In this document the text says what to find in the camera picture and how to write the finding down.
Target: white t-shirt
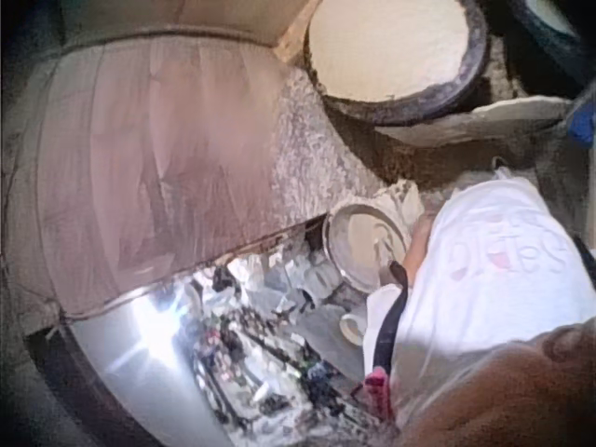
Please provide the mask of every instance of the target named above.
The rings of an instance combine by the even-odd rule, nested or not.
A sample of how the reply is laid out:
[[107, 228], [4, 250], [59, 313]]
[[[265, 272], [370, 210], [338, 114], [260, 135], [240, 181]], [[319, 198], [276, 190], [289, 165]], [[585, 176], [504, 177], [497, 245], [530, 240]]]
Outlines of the white t-shirt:
[[[364, 366], [400, 294], [369, 296]], [[400, 319], [392, 380], [398, 425], [436, 397], [441, 382], [479, 353], [596, 315], [596, 291], [576, 246], [524, 179], [493, 180], [454, 195], [433, 224], [427, 257]]]

